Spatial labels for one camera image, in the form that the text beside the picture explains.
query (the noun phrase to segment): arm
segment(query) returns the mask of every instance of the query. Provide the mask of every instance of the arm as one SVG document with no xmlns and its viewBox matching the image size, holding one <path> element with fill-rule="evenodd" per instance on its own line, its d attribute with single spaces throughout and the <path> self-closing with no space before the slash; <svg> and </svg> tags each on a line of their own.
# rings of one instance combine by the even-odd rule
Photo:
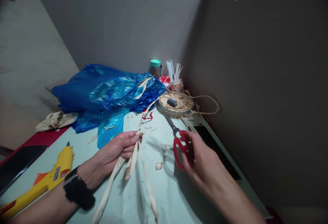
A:
<svg viewBox="0 0 328 224">
<path fill-rule="evenodd" d="M 262 214 L 226 170 L 218 155 L 197 134 L 186 132 L 185 135 L 186 139 L 193 144 L 195 161 L 182 154 L 183 167 L 194 184 L 228 222 L 233 224 L 266 223 Z"/>
<path fill-rule="evenodd" d="M 87 188 L 95 189 L 113 171 L 119 155 L 129 158 L 138 139 L 135 131 L 120 133 L 81 164 L 77 173 Z M 63 223 L 78 207 L 66 198 L 63 185 L 64 181 L 13 218 L 11 224 Z"/>
</svg>

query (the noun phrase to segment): blue plastic bag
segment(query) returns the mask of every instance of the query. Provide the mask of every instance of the blue plastic bag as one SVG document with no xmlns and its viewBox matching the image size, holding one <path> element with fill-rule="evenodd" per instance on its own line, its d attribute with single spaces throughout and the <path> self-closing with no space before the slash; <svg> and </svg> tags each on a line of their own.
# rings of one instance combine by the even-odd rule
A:
<svg viewBox="0 0 328 224">
<path fill-rule="evenodd" d="M 139 84 L 151 74 L 134 74 L 104 65 L 89 64 L 68 83 L 56 86 L 52 93 L 65 113 L 78 112 L 72 127 L 76 133 L 98 127 L 98 147 L 103 147 L 123 131 L 123 118 L 130 111 L 143 112 L 163 92 L 165 86 L 157 78 L 148 81 L 145 92 Z M 104 132 L 104 127 L 114 128 Z"/>
</svg>

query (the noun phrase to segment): small woven basket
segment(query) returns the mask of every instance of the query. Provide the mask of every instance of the small woven basket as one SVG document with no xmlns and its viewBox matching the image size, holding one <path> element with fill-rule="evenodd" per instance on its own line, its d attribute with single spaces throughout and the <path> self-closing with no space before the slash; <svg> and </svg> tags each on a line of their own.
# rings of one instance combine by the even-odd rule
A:
<svg viewBox="0 0 328 224">
<path fill-rule="evenodd" d="M 169 98 L 176 101 L 177 106 L 175 107 L 170 106 L 167 103 L 167 100 Z M 187 115 L 190 113 L 190 110 L 188 110 L 185 106 L 183 106 L 182 103 L 190 110 L 192 110 L 194 107 L 193 100 L 187 95 L 183 95 L 180 93 L 173 93 L 173 92 L 165 92 L 159 97 L 159 102 L 157 103 L 157 107 L 159 111 L 166 112 L 167 114 L 169 114 L 169 116 L 177 118 L 178 116 Z"/>
</svg>

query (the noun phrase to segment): white wall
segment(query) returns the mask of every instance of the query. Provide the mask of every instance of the white wall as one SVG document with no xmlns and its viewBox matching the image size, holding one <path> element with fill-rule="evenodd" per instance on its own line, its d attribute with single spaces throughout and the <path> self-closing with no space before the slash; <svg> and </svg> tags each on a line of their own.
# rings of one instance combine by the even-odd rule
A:
<svg viewBox="0 0 328 224">
<path fill-rule="evenodd" d="M 209 0 L 191 54 L 192 94 L 286 224 L 328 223 L 327 3 Z"/>
<path fill-rule="evenodd" d="M 42 0 L 79 69 L 144 73 L 151 59 L 182 61 L 201 0 Z"/>
<path fill-rule="evenodd" d="M 14 149 L 58 110 L 45 89 L 78 69 L 40 0 L 0 0 L 1 144 Z"/>
</svg>

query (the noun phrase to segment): red scissors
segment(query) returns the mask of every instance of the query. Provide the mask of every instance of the red scissors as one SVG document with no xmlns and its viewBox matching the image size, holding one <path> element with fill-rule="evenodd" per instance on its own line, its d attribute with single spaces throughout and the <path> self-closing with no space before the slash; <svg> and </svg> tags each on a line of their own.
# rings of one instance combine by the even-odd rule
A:
<svg viewBox="0 0 328 224">
<path fill-rule="evenodd" d="M 189 143 L 188 141 L 186 141 L 186 137 L 185 137 L 186 130 L 180 130 L 179 128 L 177 128 L 173 124 L 171 118 L 165 112 L 163 112 L 163 115 L 173 130 L 173 135 L 174 135 L 173 151 L 174 151 L 175 160 L 177 161 L 178 167 L 180 169 L 184 170 L 182 165 L 179 162 L 178 153 L 177 153 L 177 145 L 180 147 L 181 152 L 186 154 L 186 156 L 191 159 L 195 159 L 194 147 L 193 147 L 192 143 Z M 186 145 L 183 145 L 181 143 L 181 140 L 177 137 L 177 133 L 179 133 L 179 135 L 181 136 L 182 140 L 185 142 Z"/>
</svg>

